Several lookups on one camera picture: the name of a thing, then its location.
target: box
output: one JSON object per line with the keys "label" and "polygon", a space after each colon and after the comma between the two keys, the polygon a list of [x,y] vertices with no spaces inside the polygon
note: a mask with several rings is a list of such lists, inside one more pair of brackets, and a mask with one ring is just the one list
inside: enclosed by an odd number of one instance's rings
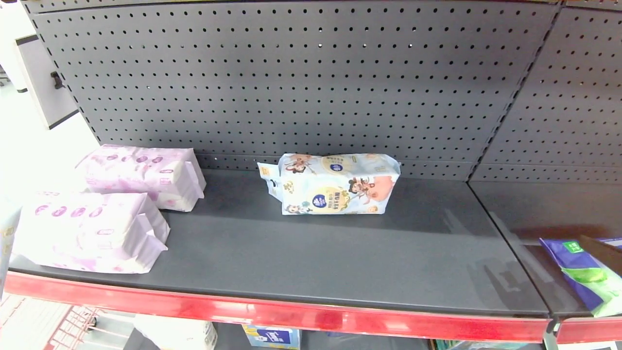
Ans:
{"label": "box", "polygon": [[218,335],[200,319],[136,315],[134,327],[161,350],[214,350]]}
{"label": "box", "polygon": [[299,329],[262,327],[251,324],[243,324],[242,328],[252,346],[300,350]]}

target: gray shelf surface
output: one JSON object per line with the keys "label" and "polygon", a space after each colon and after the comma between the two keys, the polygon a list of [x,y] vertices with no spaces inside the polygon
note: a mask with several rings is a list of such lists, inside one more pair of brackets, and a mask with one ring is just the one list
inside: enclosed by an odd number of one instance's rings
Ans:
{"label": "gray shelf surface", "polygon": [[622,187],[601,184],[471,182],[525,265],[553,315],[592,315],[538,238],[622,237]]}
{"label": "gray shelf surface", "polygon": [[15,272],[205,295],[473,315],[548,309],[468,185],[400,179],[384,215],[281,215],[257,172],[206,171],[150,273]]}

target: blue tissue package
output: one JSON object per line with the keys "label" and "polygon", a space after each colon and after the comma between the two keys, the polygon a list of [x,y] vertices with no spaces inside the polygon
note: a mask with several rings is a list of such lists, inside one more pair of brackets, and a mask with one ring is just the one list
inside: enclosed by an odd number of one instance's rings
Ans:
{"label": "blue tissue package", "polygon": [[[622,238],[601,239],[622,247]],[[576,240],[540,239],[594,317],[622,313],[622,278],[584,251]]]}
{"label": "blue tissue package", "polygon": [[292,328],[262,327],[243,324],[251,346],[300,350],[300,330]]}

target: white wall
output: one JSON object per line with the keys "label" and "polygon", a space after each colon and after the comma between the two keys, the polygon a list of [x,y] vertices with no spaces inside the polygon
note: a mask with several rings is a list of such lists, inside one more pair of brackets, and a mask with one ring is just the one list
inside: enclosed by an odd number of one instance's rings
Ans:
{"label": "white wall", "polygon": [[15,40],[35,34],[26,10],[19,2],[0,2],[0,65],[19,90],[26,88]]}

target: purple tissue package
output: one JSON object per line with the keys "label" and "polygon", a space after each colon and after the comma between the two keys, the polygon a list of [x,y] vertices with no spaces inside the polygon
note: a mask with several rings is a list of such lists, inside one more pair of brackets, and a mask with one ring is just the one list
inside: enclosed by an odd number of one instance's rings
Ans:
{"label": "purple tissue package", "polygon": [[[622,238],[601,239],[622,247]],[[595,317],[622,313],[622,278],[584,251],[576,240],[540,239],[564,277]]]}

